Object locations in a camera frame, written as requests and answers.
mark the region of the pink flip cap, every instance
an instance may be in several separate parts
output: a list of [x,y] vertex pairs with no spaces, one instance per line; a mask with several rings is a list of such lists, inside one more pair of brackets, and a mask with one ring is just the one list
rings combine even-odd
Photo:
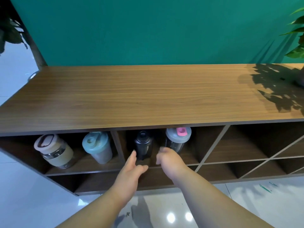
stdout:
[[179,136],[186,136],[188,134],[186,127],[178,127],[176,128],[176,131],[177,131],[177,135]]

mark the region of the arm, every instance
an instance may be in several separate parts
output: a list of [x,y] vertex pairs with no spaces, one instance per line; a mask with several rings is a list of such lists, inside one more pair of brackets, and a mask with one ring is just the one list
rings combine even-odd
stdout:
[[272,227],[188,168],[174,150],[161,147],[156,164],[181,189],[198,227]]
[[120,210],[133,197],[139,176],[148,166],[135,165],[136,152],[133,151],[125,166],[118,174],[113,186],[95,201],[61,223],[57,228],[108,228]]

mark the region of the black bottle cap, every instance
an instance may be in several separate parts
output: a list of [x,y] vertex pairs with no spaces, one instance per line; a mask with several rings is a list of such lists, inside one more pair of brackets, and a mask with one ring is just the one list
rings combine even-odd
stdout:
[[146,143],[147,141],[149,141],[149,139],[150,139],[149,133],[145,130],[142,130],[137,134],[137,140],[140,143]]

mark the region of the green wall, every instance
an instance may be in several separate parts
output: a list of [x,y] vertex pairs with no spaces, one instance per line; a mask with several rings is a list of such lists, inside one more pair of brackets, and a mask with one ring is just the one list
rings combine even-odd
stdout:
[[304,0],[12,0],[48,65],[295,63]]

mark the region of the shaker bottle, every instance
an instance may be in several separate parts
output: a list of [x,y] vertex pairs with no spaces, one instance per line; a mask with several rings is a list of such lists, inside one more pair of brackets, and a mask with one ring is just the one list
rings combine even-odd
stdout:
[[149,136],[146,130],[142,130],[138,133],[135,139],[136,144],[136,156],[139,160],[151,157],[152,154],[152,142],[153,138]]
[[166,147],[173,149],[176,153],[179,153],[184,144],[190,139],[191,128],[179,127],[179,128],[167,128],[166,129]]
[[82,146],[99,164],[106,164],[112,159],[110,139],[106,132],[89,132],[82,140]]
[[42,157],[51,165],[60,169],[66,169],[75,164],[74,152],[71,147],[57,134],[45,134],[34,143]]

